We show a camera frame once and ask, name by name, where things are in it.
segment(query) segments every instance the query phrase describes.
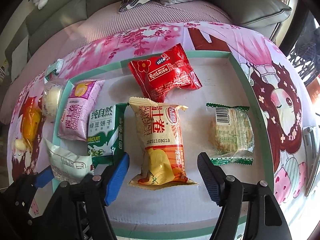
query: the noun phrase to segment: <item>cartoon girl face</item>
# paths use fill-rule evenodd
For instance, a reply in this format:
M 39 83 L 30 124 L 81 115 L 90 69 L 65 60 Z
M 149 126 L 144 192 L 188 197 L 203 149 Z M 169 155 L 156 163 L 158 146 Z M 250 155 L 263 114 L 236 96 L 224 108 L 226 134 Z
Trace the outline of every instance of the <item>cartoon girl face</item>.
M 278 111 L 281 127 L 288 135 L 296 121 L 292 99 L 286 91 L 280 88 L 273 90 L 270 98 Z
M 20 161 L 21 161 L 21 159 L 22 159 L 22 156 L 23 156 L 23 154 L 24 154 L 24 151 L 17 149 L 17 148 L 15 147 L 15 145 L 14 145 L 14 142 L 15 142 L 15 140 L 12 140 L 12 142 L 11 142 L 11 150 L 13 151 L 13 157 L 14 157 L 15 159 L 17 159 L 18 162 L 20 163 Z

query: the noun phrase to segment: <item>gray sofa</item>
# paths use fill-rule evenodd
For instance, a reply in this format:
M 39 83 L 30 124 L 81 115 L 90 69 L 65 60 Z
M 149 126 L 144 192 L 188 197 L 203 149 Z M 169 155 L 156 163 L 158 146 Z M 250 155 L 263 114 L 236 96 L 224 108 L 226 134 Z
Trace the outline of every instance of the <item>gray sofa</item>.
M 48 0 L 41 10 L 35 9 L 26 17 L 5 50 L 11 72 L 12 52 L 28 35 L 28 59 L 50 37 L 63 28 L 86 20 L 99 9 L 121 0 Z M 207 0 L 224 10 L 235 25 L 276 36 L 276 27 L 286 20 L 291 8 L 279 0 Z M 10 76 L 1 84 L 0 106 L 11 84 Z

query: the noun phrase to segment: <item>white cardboard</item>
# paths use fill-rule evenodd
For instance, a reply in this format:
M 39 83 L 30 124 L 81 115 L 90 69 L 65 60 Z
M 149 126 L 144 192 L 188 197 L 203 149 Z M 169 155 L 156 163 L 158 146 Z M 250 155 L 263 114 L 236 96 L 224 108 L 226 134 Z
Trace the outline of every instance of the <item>white cardboard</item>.
M 129 225 L 145 224 L 144 226 L 149 225 L 150 228 L 152 228 L 151 225 L 176 224 L 172 231 L 180 231 L 186 230 L 185 223 L 189 223 L 188 230 L 190 230 L 199 228 L 201 221 L 203 224 L 207 224 L 208 221 L 216 221 L 219 216 L 220 207 L 210 200 L 196 162 L 200 152 L 214 151 L 208 141 L 211 116 L 207 113 L 205 104 L 211 102 L 228 106 L 249 106 L 249 103 L 241 82 L 228 59 L 193 58 L 190 62 L 203 87 L 199 90 L 173 89 L 168 93 L 165 102 L 189 106 L 186 112 L 180 110 L 179 115 L 186 173 L 198 184 L 169 187 L 156 191 L 128 185 L 129 181 L 140 173 L 140 165 L 142 164 L 142 150 L 136 135 L 134 113 L 128 106 L 124 120 L 124 150 L 130 156 L 130 167 L 117 199 L 107 207 L 110 220 L 122 223 L 124 227 L 126 227 L 125 223 L 129 223 Z M 126 68 L 110 71 L 96 77 L 108 79 L 99 94 L 96 108 L 105 105 L 106 102 L 108 105 L 128 102 L 131 96 L 143 97 L 140 87 Z M 250 112 L 249 116 L 253 132 L 257 134 L 256 124 Z M 61 146 L 76 154 L 86 154 L 85 142 L 61 140 Z M 258 140 L 255 140 L 252 166 L 224 165 L 222 168 L 225 173 L 232 174 L 240 181 L 247 183 L 256 184 L 259 180 L 264 179 L 259 148 Z M 246 213 L 247 205 L 243 205 L 241 216 Z M 209 223 L 203 227 L 213 225 L 214 223 Z

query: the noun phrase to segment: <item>swiss roll package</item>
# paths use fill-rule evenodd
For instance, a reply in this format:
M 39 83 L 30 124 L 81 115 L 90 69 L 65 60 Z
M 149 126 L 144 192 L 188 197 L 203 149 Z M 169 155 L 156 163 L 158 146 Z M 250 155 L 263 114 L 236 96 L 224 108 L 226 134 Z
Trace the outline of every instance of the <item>swiss roll package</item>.
M 82 80 L 75 84 L 63 111 L 58 136 L 87 141 L 89 114 L 94 108 L 104 80 Z

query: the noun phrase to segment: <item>snack package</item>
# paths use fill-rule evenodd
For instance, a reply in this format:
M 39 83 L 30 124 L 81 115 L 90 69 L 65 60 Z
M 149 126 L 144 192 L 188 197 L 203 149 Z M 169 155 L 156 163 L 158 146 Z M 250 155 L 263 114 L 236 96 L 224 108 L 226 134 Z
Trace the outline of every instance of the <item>snack package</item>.
M 209 156 L 215 165 L 241 163 L 252 165 L 254 138 L 247 106 L 223 106 L 207 103 L 212 115 L 209 141 L 219 151 Z
M 58 136 L 87 141 L 87 125 L 104 80 L 82 80 L 75 84 L 63 111 Z
M 49 65 L 44 75 L 44 84 L 47 84 L 53 77 L 58 76 L 63 65 L 63 59 L 57 59 L 54 63 Z
M 124 154 L 124 111 L 128 103 L 106 106 L 90 113 L 88 128 L 88 155 L 93 166 L 113 165 Z
M 60 146 L 53 145 L 46 138 L 49 162 L 54 177 L 70 184 L 80 183 L 87 175 L 93 175 L 93 165 L 90 156 L 76 155 Z
M 61 95 L 66 86 L 66 80 L 55 78 L 44 85 L 42 96 L 42 114 L 51 120 L 55 120 Z
M 20 132 L 30 152 L 33 149 L 33 141 L 36 138 L 41 117 L 41 109 L 36 102 L 36 98 L 28 98 L 23 109 Z
M 129 99 L 129 105 L 136 117 L 137 135 L 144 156 L 141 174 L 129 184 L 152 190 L 196 184 L 187 178 L 184 167 L 178 110 L 185 111 L 187 107 L 136 97 Z
M 164 102 L 167 93 L 174 87 L 193 90 L 202 87 L 181 44 L 159 57 L 133 60 L 129 68 L 143 95 L 155 102 Z

